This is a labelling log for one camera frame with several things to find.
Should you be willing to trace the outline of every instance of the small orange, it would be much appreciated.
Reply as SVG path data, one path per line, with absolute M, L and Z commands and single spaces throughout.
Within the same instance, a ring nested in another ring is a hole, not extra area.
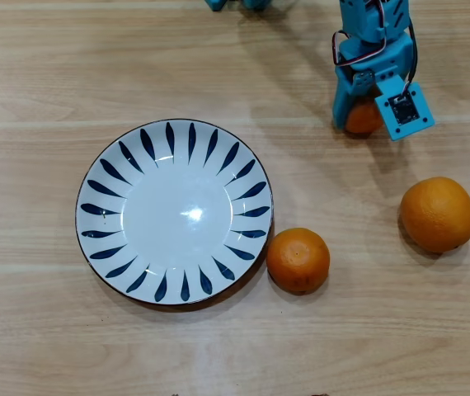
M 352 134 L 371 134 L 383 126 L 383 118 L 372 98 L 358 101 L 347 117 L 345 130 Z
M 271 242 L 268 272 L 289 291 L 315 290 L 328 277 L 331 256 L 325 241 L 309 229 L 287 229 Z
M 411 238 L 430 252 L 447 252 L 470 239 L 470 196 L 447 177 L 411 187 L 402 198 L 400 216 Z

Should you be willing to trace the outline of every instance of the tangerine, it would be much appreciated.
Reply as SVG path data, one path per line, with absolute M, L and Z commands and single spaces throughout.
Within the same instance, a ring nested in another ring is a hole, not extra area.
M 275 282 L 289 291 L 315 290 L 328 277 L 331 256 L 325 241 L 309 229 L 287 229 L 268 248 L 266 263 Z
M 470 239 L 470 196 L 447 177 L 411 187 L 402 198 L 400 216 L 409 236 L 430 252 L 447 252 Z
M 383 118 L 372 98 L 363 98 L 350 111 L 345 130 L 352 134 L 371 134 L 383 126 Z

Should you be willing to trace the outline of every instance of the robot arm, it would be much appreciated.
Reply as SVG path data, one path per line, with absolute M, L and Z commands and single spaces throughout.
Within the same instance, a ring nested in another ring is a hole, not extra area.
M 213 11 L 220 11 L 228 0 L 205 0 Z M 244 7 L 250 10 L 264 10 L 271 0 L 242 0 Z
M 340 5 L 343 29 L 332 38 L 336 126 L 343 128 L 358 97 L 372 92 L 381 94 L 375 101 L 392 140 L 433 126 L 420 86 L 412 81 L 418 49 L 409 0 L 340 0 Z M 346 40 L 338 49 L 340 33 Z

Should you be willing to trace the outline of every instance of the white ceramic plate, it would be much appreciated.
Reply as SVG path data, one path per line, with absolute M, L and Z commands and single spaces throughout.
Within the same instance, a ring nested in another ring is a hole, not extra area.
M 76 229 L 92 269 L 133 299 L 187 304 L 227 289 L 256 261 L 273 219 L 255 154 L 217 126 L 163 120 L 92 164 Z

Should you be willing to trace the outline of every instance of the wood grain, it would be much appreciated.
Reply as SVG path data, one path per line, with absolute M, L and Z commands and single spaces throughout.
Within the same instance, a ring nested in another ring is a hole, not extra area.
M 391 143 L 331 127 L 338 1 L 0 0 L 0 395 L 469 395 L 470 243 L 424 254 L 397 207 L 426 177 L 470 191 L 470 2 L 412 11 L 439 124 Z M 96 278 L 81 180 L 117 136 L 171 117 L 256 151 L 275 230 L 331 249 L 319 291 L 286 294 L 262 264 L 227 295 L 154 309 Z

